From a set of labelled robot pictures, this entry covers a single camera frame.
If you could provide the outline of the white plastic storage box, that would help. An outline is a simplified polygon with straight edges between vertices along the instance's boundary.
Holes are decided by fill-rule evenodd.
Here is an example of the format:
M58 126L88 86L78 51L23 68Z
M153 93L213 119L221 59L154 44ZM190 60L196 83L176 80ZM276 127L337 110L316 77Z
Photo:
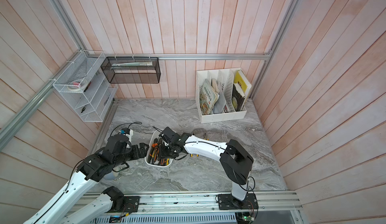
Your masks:
M161 156L161 151L166 148L166 145L159 134L160 132L157 130L152 134L144 160L145 163L151 167L167 168L173 163L173 159Z

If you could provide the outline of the yellow handled pliers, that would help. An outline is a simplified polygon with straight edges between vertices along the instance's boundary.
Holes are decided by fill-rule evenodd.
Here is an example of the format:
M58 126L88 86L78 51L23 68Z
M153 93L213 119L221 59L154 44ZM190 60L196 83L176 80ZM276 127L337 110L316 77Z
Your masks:
M204 131L203 139L204 140L209 140L209 136L208 136L208 133L206 131Z

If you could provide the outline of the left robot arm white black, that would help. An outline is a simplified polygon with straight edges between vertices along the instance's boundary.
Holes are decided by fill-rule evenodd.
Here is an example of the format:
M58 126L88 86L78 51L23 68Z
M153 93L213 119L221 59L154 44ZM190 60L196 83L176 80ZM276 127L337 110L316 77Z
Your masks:
M105 147L80 161L68 182L26 224L58 224L78 200L114 168L129 161L147 156L149 145L141 142L131 144L131 136L117 134L108 138Z

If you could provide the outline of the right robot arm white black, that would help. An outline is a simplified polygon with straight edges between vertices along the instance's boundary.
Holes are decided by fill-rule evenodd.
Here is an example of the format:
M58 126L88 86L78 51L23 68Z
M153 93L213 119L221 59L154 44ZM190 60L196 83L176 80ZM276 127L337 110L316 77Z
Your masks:
M245 200L254 159L238 141L231 139L228 142L214 142L190 133L180 135L169 127L162 130L159 137L163 141L158 147L161 159L179 160L180 153L186 153L217 161L232 181L233 198Z

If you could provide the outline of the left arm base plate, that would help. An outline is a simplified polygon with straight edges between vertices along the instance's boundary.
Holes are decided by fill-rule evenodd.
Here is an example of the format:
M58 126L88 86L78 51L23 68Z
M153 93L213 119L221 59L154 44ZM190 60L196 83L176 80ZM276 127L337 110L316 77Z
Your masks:
M124 196L113 201L110 213L136 213L140 203L139 196Z

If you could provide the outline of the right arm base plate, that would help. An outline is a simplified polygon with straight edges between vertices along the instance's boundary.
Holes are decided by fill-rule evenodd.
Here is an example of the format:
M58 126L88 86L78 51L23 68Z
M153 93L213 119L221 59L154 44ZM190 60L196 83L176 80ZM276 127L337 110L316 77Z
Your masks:
M256 195L247 193L243 201L236 199L231 194L218 194L216 196L219 209L222 211L228 210L250 210L257 211L259 209Z

